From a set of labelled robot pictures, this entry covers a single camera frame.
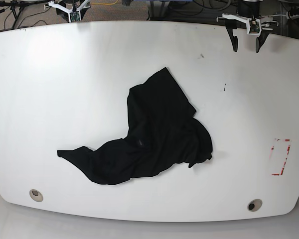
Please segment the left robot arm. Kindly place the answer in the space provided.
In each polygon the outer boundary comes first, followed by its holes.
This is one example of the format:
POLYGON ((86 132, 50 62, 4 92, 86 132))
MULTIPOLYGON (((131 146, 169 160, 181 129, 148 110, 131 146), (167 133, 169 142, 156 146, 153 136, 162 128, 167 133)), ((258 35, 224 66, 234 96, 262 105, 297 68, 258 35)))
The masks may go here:
POLYGON ((259 0, 239 0, 236 14, 224 13, 216 20, 224 21, 234 52, 238 51, 238 37, 234 35, 233 31, 237 29, 238 23, 245 24, 248 35, 256 36, 256 53, 260 51, 267 37, 273 31, 271 25, 279 25, 273 15, 260 15, 259 0))

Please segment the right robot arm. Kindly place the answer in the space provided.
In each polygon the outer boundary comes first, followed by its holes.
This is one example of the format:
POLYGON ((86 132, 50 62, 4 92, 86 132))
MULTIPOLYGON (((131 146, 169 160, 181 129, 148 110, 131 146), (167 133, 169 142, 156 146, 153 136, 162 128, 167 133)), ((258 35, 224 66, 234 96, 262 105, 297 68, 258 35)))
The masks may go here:
MULTIPOLYGON (((256 36, 255 50, 258 53, 264 45, 270 31, 272 24, 277 24, 272 16, 260 15, 260 1, 259 0, 239 0, 237 1, 236 13, 225 13, 224 10, 228 8, 231 1, 219 8, 205 7, 204 4, 194 2, 202 7, 202 9, 214 10, 222 13, 221 16, 216 17, 217 22, 222 22, 225 25, 231 45, 234 52, 238 51, 238 37, 234 35, 234 30, 238 29, 238 24, 242 23, 246 27, 248 35, 256 36)), ((65 16, 67 22, 77 22, 83 19, 83 11, 89 9, 92 3, 89 0, 49 0, 45 5, 52 7, 65 16)))

